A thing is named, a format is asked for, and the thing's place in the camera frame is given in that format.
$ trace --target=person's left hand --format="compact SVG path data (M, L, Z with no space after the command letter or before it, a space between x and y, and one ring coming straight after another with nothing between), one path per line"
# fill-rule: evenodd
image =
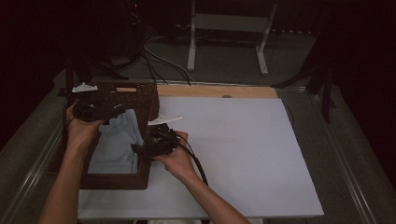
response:
M67 120L69 120L67 127L67 147L81 150L83 155L85 155L89 146L91 145L92 139L97 134L99 126L105 121L96 120L93 122L85 122L81 119L77 119L73 115L73 107L74 105L71 105L66 110L66 117Z

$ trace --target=gray cloth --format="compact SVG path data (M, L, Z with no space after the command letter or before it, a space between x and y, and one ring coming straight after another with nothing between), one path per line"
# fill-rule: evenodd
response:
M88 174L134 174L138 158L131 144L143 145L134 111L127 110L108 125L99 127L101 136L93 152Z

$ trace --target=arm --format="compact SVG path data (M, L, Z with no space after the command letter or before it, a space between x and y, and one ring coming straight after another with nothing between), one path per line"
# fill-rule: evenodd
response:
M186 133L178 134L182 136L180 143L186 146L183 138L187 139L188 135ZM178 147L171 154L154 159L161 161L165 165L165 169L186 186L213 223L249 223L241 213L201 180L195 173L190 155L184 149Z
M72 107L66 112L69 120L73 118ZM78 190L84 157L102 123L102 121L87 123L79 119L70 122L64 160L38 223L77 223Z

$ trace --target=person's right hand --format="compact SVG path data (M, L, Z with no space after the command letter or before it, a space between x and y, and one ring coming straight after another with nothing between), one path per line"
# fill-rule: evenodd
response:
M177 132L177 131L175 132L177 135L181 137L180 144L186 147L187 145L186 140L189 135L183 132ZM182 147L177 147L169 155L161 155L161 156L153 157L153 159L162 162L165 166L165 169L169 171L183 184L185 184L186 181L189 179L196 177L199 178L198 174L196 174L194 167L192 165L190 154Z

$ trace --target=dark background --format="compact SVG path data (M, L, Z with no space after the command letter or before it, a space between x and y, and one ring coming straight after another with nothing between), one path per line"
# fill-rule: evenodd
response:
M224 1L199 2L201 10L214 13L217 10L230 14L262 13L250 9L261 4L260 1L245 2L242 7L238 1L231 1L228 5L224 5ZM191 5L188 1L136 3L139 3L139 8L135 13L139 13L143 22L154 27L158 34L174 35L177 23L185 26L190 22ZM283 1L279 4L273 27L277 32L292 30L318 35L320 31L304 66L312 66L322 58L332 62L333 82L340 86L347 104L396 187L396 173L393 172L396 159L393 141L396 138L396 101L393 99L396 81L395 8L396 4L390 1L347 4L337 1ZM97 50L95 55L102 59L111 50L116 51L117 46L109 49L111 43L106 43L103 36L98 35L101 27L92 19L90 1L2 1L0 10L3 129L0 148L3 148L52 90L53 77L64 69L63 40L73 39L87 52Z

